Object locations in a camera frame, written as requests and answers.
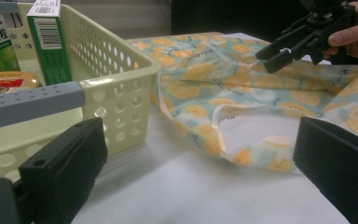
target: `basket hole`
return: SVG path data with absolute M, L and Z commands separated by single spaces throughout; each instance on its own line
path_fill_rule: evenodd
M 5 177 L 7 179 L 10 179 L 12 182 L 16 182 L 20 179 L 20 172 L 18 170 L 10 171 L 7 174 L 5 174 Z
M 133 81 L 132 85 L 135 91 L 138 91 L 142 88 L 142 82 L 140 80 Z
M 10 34 L 9 37 L 10 37 L 10 39 L 17 39 L 17 35 L 15 35 L 15 34 Z
M 137 96 L 137 97 L 133 98 L 132 105 L 134 107 L 136 107 L 136 106 L 139 106 L 141 104 L 141 102 L 142 102 L 142 97 Z
M 133 113 L 131 119 L 134 122 L 139 121 L 141 119 L 141 113 L 140 112 Z
M 130 66 L 131 65 L 131 58 L 127 57 L 127 65 Z
M 30 35 L 28 35 L 26 33 L 22 34 L 22 38 L 24 38 L 24 39 L 28 39 L 29 37 L 30 37 Z
M 30 147 L 27 147 L 27 149 L 25 149 L 25 154 L 27 154 L 28 157 L 32 157 L 40 149 L 42 149 L 42 146 L 32 145 Z
M 124 124 L 126 124 L 126 121 L 124 119 L 119 119 L 119 118 L 116 119 L 116 126 L 118 128 L 123 127 Z
M 138 129 L 138 128 L 132 128 L 132 130 L 131 130 L 131 133 L 132 133 L 132 135 L 137 135 L 137 134 L 139 134 L 141 132 L 141 130 L 140 129 Z
M 116 140 L 118 141 L 123 141 L 126 138 L 126 133 L 124 132 L 119 132 L 118 134 L 116 134 Z
M 124 89 L 124 85 L 123 85 L 123 84 L 120 84 L 120 85 L 118 85 L 118 86 L 115 86 L 115 94 L 116 94 L 117 96 L 120 96 L 120 95 L 124 94 L 124 91 L 125 91 L 125 89 Z
M 115 105 L 115 110 L 117 112 L 121 112 L 126 108 L 126 104 L 124 102 L 119 102 Z
M 12 154 L 0 155 L 0 167 L 7 167 L 12 165 L 16 161 L 16 158 Z
M 99 118 L 106 117 L 106 114 L 107 114 L 106 108 L 104 108 L 104 107 L 99 107 L 94 112 L 95 117 L 99 117 Z

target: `reusable shopping bag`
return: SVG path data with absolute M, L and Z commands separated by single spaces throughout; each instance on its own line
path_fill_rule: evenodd
M 301 117 L 358 135 L 358 66 L 297 61 L 268 74 L 255 58 L 266 44 L 178 35 L 137 48 L 163 65 L 160 109 L 195 146 L 238 165 L 299 172 L 292 158 Z

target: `plastic basket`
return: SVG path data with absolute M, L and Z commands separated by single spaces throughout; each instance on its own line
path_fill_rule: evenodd
M 18 3 L 18 6 L 23 25 L 18 29 L 9 29 L 9 36 L 21 70 L 42 77 L 26 22 L 26 14 L 32 4 Z M 6 111 L 3 114 L 9 116 L 4 120 L 20 118 L 21 121 L 26 118 L 26 121 L 0 127 L 0 177 L 13 181 L 18 179 L 19 165 L 82 119 L 103 118 L 109 156 L 141 144 L 146 138 L 152 81 L 160 65 L 71 7 L 62 5 L 61 15 L 75 84 L 59 84 L 29 92 L 19 91 L 21 94 L 17 93 L 18 98 L 30 97 L 31 102 L 11 102 L 8 107 L 0 107 L 0 114 Z M 68 85 L 75 85 L 75 89 L 76 86 L 80 89 L 81 104 L 77 108 L 67 107 L 70 104 L 76 105 L 73 104 L 76 100 L 71 100 L 72 93 L 61 96 L 60 90 L 67 91 Z M 58 95 L 50 99 L 46 95 L 51 93 Z M 10 101 L 14 97 L 10 94 L 13 93 L 0 97 Z M 38 108 L 45 108 L 47 114 L 53 111 L 53 114 L 46 115 L 43 111 L 38 111 Z

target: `table surface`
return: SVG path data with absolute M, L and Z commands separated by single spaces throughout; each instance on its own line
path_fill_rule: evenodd
M 151 105 L 145 142 L 108 159 L 73 223 L 349 222 L 304 175 L 211 156 Z

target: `gray metal bar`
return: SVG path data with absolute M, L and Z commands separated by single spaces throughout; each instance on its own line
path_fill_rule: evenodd
M 0 127 L 79 108 L 83 104 L 83 91 L 75 81 L 1 94 Z

